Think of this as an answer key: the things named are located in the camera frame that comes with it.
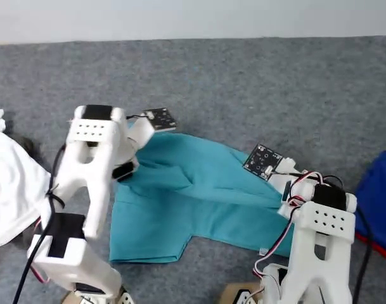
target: black cable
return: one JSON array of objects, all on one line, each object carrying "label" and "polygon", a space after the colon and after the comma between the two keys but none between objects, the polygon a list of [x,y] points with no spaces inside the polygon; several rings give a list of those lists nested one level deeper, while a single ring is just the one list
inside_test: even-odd
[{"label": "black cable", "polygon": [[334,179],[336,179],[337,181],[339,181],[340,187],[341,187],[342,189],[345,187],[344,182],[343,182],[343,180],[342,180],[340,177],[337,177],[336,175],[324,175],[324,176],[323,176],[323,179],[324,179],[324,180],[325,180],[325,179],[329,179],[329,178],[334,178]]},{"label": "black cable", "polygon": [[19,299],[20,299],[22,288],[23,288],[25,280],[26,280],[26,278],[28,276],[28,272],[29,272],[30,266],[32,265],[32,262],[34,261],[36,253],[37,253],[39,247],[41,246],[44,238],[48,234],[48,231],[50,230],[52,221],[53,221],[53,219],[55,217],[56,210],[55,210],[55,205],[53,204],[53,199],[54,198],[58,198],[58,197],[53,194],[53,181],[55,179],[55,172],[56,172],[56,168],[58,166],[58,161],[60,159],[61,154],[64,152],[65,148],[66,148],[66,145],[64,144],[62,147],[60,147],[59,151],[56,154],[56,157],[55,157],[55,160],[54,160],[53,166],[52,166],[51,177],[49,179],[49,189],[48,189],[48,191],[46,193],[46,195],[48,196],[49,205],[50,205],[50,208],[51,208],[51,216],[49,218],[48,223],[46,224],[45,229],[43,230],[41,236],[39,237],[38,242],[36,242],[36,245],[34,246],[34,249],[32,250],[32,253],[29,256],[29,258],[27,260],[27,263],[25,264],[25,268],[23,269],[23,272],[22,272],[22,275],[21,275],[20,283],[18,284],[18,287],[16,288],[16,291],[15,291],[15,296],[14,296],[13,304],[17,304]]},{"label": "black cable", "polygon": [[129,115],[127,116],[127,119],[131,118],[143,118],[143,117],[148,117],[147,115]]},{"label": "black cable", "polygon": [[366,272],[366,268],[368,266],[369,259],[371,256],[371,251],[373,248],[373,232],[371,231],[371,227],[369,225],[369,222],[366,220],[366,217],[364,216],[364,213],[359,206],[357,206],[356,212],[358,212],[360,219],[362,220],[363,225],[366,228],[368,234],[367,234],[366,252],[364,253],[362,265],[360,266],[359,273],[357,274],[355,289],[353,290],[352,304],[357,304],[357,302],[359,301],[359,293],[360,293],[360,289],[362,287],[364,273]]}]

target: red white wire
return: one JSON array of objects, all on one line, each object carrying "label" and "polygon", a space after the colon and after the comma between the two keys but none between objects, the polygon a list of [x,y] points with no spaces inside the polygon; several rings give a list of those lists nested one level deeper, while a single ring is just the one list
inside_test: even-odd
[{"label": "red white wire", "polygon": [[[39,217],[37,219],[37,221],[35,222],[35,227],[34,227],[34,231],[36,230],[36,228],[38,227],[38,225],[41,223],[41,218]],[[30,266],[30,269],[32,271],[32,273],[34,274],[34,276],[36,277],[36,279],[41,282],[42,284],[47,284],[49,283],[49,281],[51,280],[49,277],[47,279],[45,279],[43,277],[43,275],[36,269],[36,267],[32,264]]]}]

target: white wall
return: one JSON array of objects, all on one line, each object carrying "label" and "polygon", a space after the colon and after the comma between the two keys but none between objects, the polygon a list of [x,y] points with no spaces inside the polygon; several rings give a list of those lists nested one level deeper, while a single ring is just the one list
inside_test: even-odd
[{"label": "white wall", "polygon": [[386,35],[386,0],[0,0],[0,44]]}]

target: wire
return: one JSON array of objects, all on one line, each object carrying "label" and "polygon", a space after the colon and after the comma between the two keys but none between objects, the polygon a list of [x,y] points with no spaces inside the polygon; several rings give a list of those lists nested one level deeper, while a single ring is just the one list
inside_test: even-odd
[{"label": "wire", "polygon": [[324,178],[322,176],[322,174],[320,174],[319,172],[316,172],[316,171],[310,171],[310,172],[307,172],[305,174],[302,174],[301,176],[299,176],[295,181],[292,182],[292,185],[290,186],[290,197],[292,197],[292,189],[293,189],[293,186],[298,183],[298,182],[301,182],[303,181],[304,179],[307,179],[309,178],[311,175],[317,175],[318,177],[318,181],[320,184],[323,184],[324,183]]},{"label": "wire", "polygon": [[340,177],[338,177],[336,175],[324,175],[323,178],[324,178],[324,181],[325,181],[325,179],[329,179],[329,178],[336,179],[337,181],[339,181],[340,187],[342,189],[345,187],[344,181]]},{"label": "wire", "polygon": [[360,266],[359,273],[357,274],[356,285],[355,285],[355,289],[353,290],[352,304],[357,304],[357,302],[359,301],[359,294],[360,294],[360,289],[362,287],[364,273],[366,272],[366,268],[368,266],[369,259],[371,256],[371,250],[373,247],[373,232],[371,231],[371,227],[369,225],[369,222],[366,220],[366,217],[364,216],[364,213],[359,206],[357,206],[356,212],[358,212],[358,214],[363,222],[363,225],[367,230],[368,241],[367,241],[366,252],[364,253],[362,265]]},{"label": "wire", "polygon": [[281,242],[284,240],[284,238],[286,237],[287,233],[288,233],[288,230],[290,229],[290,226],[292,225],[293,223],[293,214],[294,214],[294,211],[299,209],[300,206],[296,206],[293,208],[293,210],[291,211],[290,213],[290,218],[288,219],[288,222],[287,222],[287,225],[286,227],[283,229],[283,232],[280,234],[280,236],[277,238],[277,240],[274,242],[274,244],[272,245],[272,247],[267,251],[267,253],[260,259],[258,259],[256,262],[255,262],[255,267],[254,267],[254,270],[259,273],[260,275],[262,274],[262,272],[257,268],[257,265],[264,261],[265,259],[269,258],[278,248],[278,246],[281,244]]},{"label": "wire", "polygon": [[326,304],[324,294],[322,293],[322,289],[319,286],[318,286],[318,289],[319,289],[319,294],[321,295],[322,304]]},{"label": "wire", "polygon": [[89,302],[90,304],[94,304],[93,301],[91,301],[90,299],[86,298],[85,296],[80,296],[83,300],[86,300],[87,302]]},{"label": "wire", "polygon": [[41,246],[44,238],[48,234],[48,232],[49,232],[49,230],[51,228],[51,224],[53,222],[53,219],[55,218],[56,210],[55,210],[55,204],[53,203],[53,199],[55,197],[57,198],[57,196],[51,195],[52,194],[51,192],[53,191],[53,182],[55,180],[55,172],[56,172],[56,168],[58,166],[58,161],[60,159],[61,154],[64,152],[65,148],[66,148],[66,145],[64,144],[62,147],[60,147],[59,151],[56,154],[55,160],[53,162],[52,170],[51,170],[51,177],[50,177],[50,180],[49,180],[49,189],[48,189],[48,191],[46,193],[46,195],[48,196],[49,206],[50,206],[50,209],[51,209],[51,216],[50,216],[50,218],[48,220],[48,223],[46,224],[45,229],[43,230],[41,236],[39,236],[38,242],[36,242],[36,245],[34,246],[34,249],[32,250],[32,253],[29,256],[29,258],[27,260],[27,263],[25,264],[25,268],[23,269],[20,282],[19,282],[18,287],[16,288],[16,291],[15,291],[15,296],[14,296],[13,304],[17,304],[19,299],[20,299],[20,295],[21,295],[21,292],[22,292],[23,285],[24,285],[25,280],[26,280],[26,278],[28,276],[28,272],[30,270],[32,262],[34,261],[35,255],[36,255],[39,247]]},{"label": "wire", "polygon": [[148,117],[148,116],[147,115],[129,115],[129,116],[126,116],[127,119],[144,118],[144,117]]},{"label": "wire", "polygon": [[255,295],[257,295],[258,293],[261,293],[264,291],[264,287],[258,289],[257,291],[255,291],[254,293],[251,293],[248,298],[246,299],[245,301],[245,304],[248,304],[249,300],[252,299]]}]

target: circuit board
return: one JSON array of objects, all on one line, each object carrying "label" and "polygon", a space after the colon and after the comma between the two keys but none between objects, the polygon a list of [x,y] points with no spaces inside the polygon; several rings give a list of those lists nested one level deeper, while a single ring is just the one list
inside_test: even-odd
[{"label": "circuit board", "polygon": [[176,120],[172,117],[167,108],[149,109],[145,110],[143,113],[157,132],[170,131],[177,127]]},{"label": "circuit board", "polygon": [[256,145],[248,159],[243,164],[243,168],[264,180],[269,180],[271,174],[266,173],[266,169],[271,166],[274,171],[283,157],[261,144]]}]

